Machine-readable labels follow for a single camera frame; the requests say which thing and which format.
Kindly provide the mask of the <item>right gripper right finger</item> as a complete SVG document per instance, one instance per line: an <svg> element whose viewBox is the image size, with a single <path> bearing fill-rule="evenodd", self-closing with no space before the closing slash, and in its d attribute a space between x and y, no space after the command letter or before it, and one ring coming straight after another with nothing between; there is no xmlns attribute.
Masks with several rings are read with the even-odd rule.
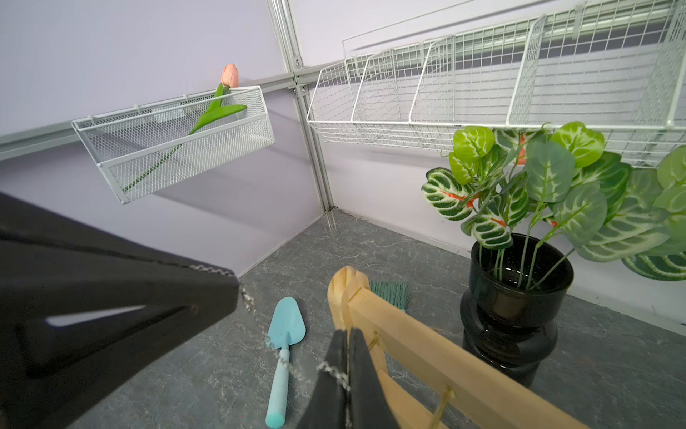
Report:
<svg viewBox="0 0 686 429"><path fill-rule="evenodd" d="M299 428L398 428L363 331L337 330Z"/></svg>

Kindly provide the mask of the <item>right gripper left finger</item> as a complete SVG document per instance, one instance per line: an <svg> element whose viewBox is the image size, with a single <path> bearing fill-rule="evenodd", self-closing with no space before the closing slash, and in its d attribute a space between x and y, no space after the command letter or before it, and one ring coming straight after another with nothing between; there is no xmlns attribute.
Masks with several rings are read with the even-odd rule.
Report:
<svg viewBox="0 0 686 429"><path fill-rule="evenodd" d="M63 428L237 307L239 280L1 198L1 425Z"/></svg>

